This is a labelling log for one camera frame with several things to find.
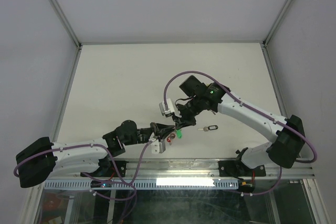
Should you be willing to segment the silver keyring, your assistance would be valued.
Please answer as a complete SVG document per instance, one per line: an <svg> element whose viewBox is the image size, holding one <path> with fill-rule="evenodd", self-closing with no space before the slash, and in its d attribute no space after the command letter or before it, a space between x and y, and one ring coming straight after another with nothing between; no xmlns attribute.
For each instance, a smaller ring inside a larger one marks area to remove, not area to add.
<svg viewBox="0 0 336 224"><path fill-rule="evenodd" d="M171 132L168 137L166 138L166 141L168 142L169 146L172 146L174 140L178 139L178 133L177 131Z"/></svg>

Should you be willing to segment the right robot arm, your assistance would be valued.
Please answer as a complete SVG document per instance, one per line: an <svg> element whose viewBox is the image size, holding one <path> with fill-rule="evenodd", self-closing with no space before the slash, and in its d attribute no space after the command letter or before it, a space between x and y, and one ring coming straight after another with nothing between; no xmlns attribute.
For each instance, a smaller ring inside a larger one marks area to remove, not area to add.
<svg viewBox="0 0 336 224"><path fill-rule="evenodd" d="M292 168L304 145L304 141L293 132L302 127L299 117L287 119L255 109L241 99L234 99L228 87L215 82L206 85L195 76L189 76L179 87L190 100L176 106L180 113L174 119L178 128L195 126L197 115L213 111L242 122L267 139L265 144L237 152L235 171L238 174L247 175L253 168L269 163Z"/></svg>

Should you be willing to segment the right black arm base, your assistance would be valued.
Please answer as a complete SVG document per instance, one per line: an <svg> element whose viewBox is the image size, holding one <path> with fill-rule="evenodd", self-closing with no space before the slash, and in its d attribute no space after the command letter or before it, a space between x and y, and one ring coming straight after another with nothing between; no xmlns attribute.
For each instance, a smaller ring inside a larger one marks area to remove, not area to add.
<svg viewBox="0 0 336 224"><path fill-rule="evenodd" d="M243 177L255 178L266 176L264 165L251 169L243 163L234 160L218 161L218 171L220 177L234 177L237 179L242 179Z"/></svg>

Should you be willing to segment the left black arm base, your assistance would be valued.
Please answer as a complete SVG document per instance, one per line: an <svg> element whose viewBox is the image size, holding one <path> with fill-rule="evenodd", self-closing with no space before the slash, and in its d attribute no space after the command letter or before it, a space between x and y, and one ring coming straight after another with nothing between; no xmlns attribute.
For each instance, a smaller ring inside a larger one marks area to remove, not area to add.
<svg viewBox="0 0 336 224"><path fill-rule="evenodd" d="M121 177L125 177L126 170L127 170L127 161L125 160L116 160L116 168L118 169ZM113 175L113 177L117 177L116 168L113 165L113 162L109 160L108 158L100 159L98 163L98 168L89 174L92 177L110 177Z"/></svg>

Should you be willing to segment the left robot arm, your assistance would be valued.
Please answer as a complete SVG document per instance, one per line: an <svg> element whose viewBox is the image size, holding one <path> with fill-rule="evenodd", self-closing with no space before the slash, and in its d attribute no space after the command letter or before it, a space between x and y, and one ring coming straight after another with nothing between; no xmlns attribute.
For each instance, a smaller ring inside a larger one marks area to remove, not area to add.
<svg viewBox="0 0 336 224"><path fill-rule="evenodd" d="M165 139L173 133L173 125L150 123L138 128L126 120L100 138L78 143L56 143L41 137L16 155L15 177L22 188L37 186L49 178L74 173L104 176L110 170L110 157L125 153L126 146L154 145L160 152Z"/></svg>

